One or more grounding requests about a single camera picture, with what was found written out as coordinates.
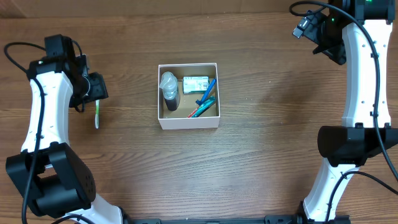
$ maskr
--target open box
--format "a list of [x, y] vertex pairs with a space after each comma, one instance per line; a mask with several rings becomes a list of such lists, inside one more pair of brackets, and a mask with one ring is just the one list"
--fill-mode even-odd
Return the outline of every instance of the open box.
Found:
[[[169, 111], [163, 98], [162, 89], [159, 88], [162, 74], [171, 72], [178, 80], [178, 93], [180, 95], [180, 104], [175, 111]], [[202, 93], [183, 94], [183, 77], [209, 77], [209, 81], [217, 79], [215, 87], [210, 95], [216, 97], [215, 105], [208, 108], [198, 118], [187, 118], [194, 109], [198, 107], [196, 100], [201, 100]], [[191, 128], [218, 128], [220, 123], [220, 94], [218, 93], [218, 74], [216, 63], [191, 63], [179, 65], [159, 65], [159, 74], [157, 79], [158, 86], [158, 105], [157, 118], [162, 129], [191, 129]]]

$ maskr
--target bottle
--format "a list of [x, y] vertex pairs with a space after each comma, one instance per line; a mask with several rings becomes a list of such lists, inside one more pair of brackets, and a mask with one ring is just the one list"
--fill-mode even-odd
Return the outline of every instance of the bottle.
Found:
[[159, 88], [163, 91], [163, 97], [166, 102], [167, 109], [175, 111], [180, 104], [180, 95], [178, 93], [177, 78], [173, 73], [163, 73]]

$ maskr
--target plastic bottle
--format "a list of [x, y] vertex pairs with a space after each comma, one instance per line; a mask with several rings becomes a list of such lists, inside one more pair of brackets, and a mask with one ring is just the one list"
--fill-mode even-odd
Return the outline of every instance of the plastic bottle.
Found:
[[163, 97], [166, 102], [167, 109], [175, 111], [180, 104], [180, 95], [178, 93], [177, 78], [173, 73], [163, 73], [159, 88], [163, 90]]

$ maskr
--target wooden table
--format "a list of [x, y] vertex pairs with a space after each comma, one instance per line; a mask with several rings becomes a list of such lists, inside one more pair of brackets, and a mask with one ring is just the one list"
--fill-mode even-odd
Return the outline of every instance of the wooden table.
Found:
[[[312, 188], [321, 156], [317, 133], [340, 125], [346, 66], [307, 39], [292, 37], [290, 14], [221, 14], [69, 19], [2, 19], [0, 45], [63, 34], [77, 40], [103, 74], [109, 98], [70, 110], [69, 139], [91, 169], [97, 192], [133, 218], [236, 218], [294, 213]], [[23, 66], [44, 56], [17, 46]], [[398, 38], [389, 44], [387, 95], [398, 123]], [[218, 129], [163, 131], [157, 121], [157, 66], [216, 62]], [[4, 169], [18, 154], [29, 125], [26, 76], [0, 54], [0, 223], [20, 223], [22, 197]], [[398, 150], [389, 154], [398, 166]], [[369, 172], [395, 188], [382, 155]], [[338, 214], [353, 223], [396, 223], [398, 200], [365, 177], [349, 183]], [[49, 217], [28, 215], [29, 223]]]

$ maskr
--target clear plastic cap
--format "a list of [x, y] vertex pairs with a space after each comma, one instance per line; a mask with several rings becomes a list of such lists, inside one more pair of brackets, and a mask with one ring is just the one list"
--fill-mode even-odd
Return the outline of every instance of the clear plastic cap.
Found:
[[163, 73], [159, 88], [163, 90], [163, 97], [166, 100], [174, 99], [178, 90], [177, 78], [171, 72]]

